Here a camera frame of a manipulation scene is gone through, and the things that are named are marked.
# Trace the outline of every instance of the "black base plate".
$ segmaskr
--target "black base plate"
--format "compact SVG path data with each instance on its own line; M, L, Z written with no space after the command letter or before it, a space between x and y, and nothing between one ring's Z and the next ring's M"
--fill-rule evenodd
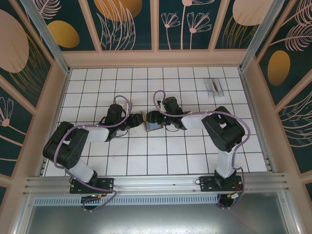
M113 178L98 178L96 188L109 189L112 190L114 187ZM70 194L101 194L103 192L95 189L90 189L83 184L79 183L77 180L72 179L71 186L69 190Z
M215 176L202 176L199 178L200 190L202 192L222 192L222 191L236 191L236 187L233 185L234 182L241 190L243 185L239 184L242 178L239 175L231 176L231 181L226 183L223 188L220 188L215 182Z

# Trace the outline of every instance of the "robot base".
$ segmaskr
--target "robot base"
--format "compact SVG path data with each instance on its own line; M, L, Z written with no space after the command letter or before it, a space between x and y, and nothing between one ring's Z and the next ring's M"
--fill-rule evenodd
M235 192L236 187L234 184L241 190L243 189L242 178L236 175L236 171L225 179L215 171L214 176L201 176L199 178L199 184L202 192Z
M72 179L70 183L70 194L102 194L103 192L95 189L90 189L83 184L79 183L77 180ZM112 190L114 187L113 178L98 178L96 185L94 186L99 189L109 189Z

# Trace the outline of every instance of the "enclosure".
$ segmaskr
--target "enclosure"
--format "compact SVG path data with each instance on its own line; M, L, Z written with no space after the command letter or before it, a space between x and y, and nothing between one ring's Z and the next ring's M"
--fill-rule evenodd
M311 15L311 0L3 0L1 233L312 232ZM223 106L247 123L234 162L245 195L226 211L201 191L218 164L206 130L144 122L84 145L117 191L84 213L87 195L69 193L45 144L63 121L101 122L118 95L146 120L157 90L184 112Z

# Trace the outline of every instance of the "grid tile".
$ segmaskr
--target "grid tile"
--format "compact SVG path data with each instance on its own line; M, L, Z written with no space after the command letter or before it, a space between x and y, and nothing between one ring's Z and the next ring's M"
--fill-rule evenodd
M208 97L204 78L218 79L224 97ZM267 171L252 116L237 68L235 67L156 67L74 69L61 109L59 121L76 125L98 123L107 115L114 97L123 95L133 103L132 113L155 110L155 90L164 89L175 97L183 111L213 111L224 106L243 118L251 129L251 139L240 147L235 166L245 172ZM156 100L161 100L159 93ZM117 98L117 103L125 101ZM119 131L120 138L92 142L84 146L82 160L100 176L167 175L213 173L218 150L206 130L178 130L171 125L146 132L144 125ZM64 176L48 162L46 176Z

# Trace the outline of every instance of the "yellow circle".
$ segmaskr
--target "yellow circle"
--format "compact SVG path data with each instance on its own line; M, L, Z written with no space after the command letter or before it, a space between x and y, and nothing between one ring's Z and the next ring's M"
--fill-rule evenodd
M272 0L235 0L234 20L244 26L254 26L262 22Z
M275 51L268 65L269 82L274 86L282 84L288 75L290 67L291 60L288 54L282 50Z
M21 24L7 12L0 10L0 67L17 73L28 61L27 34Z
M128 9L132 17L136 17L142 9L142 0L94 0L98 10L106 18L113 21L126 21L124 12Z
M58 45L73 48L79 44L79 35L70 24L56 20L49 23L48 28Z

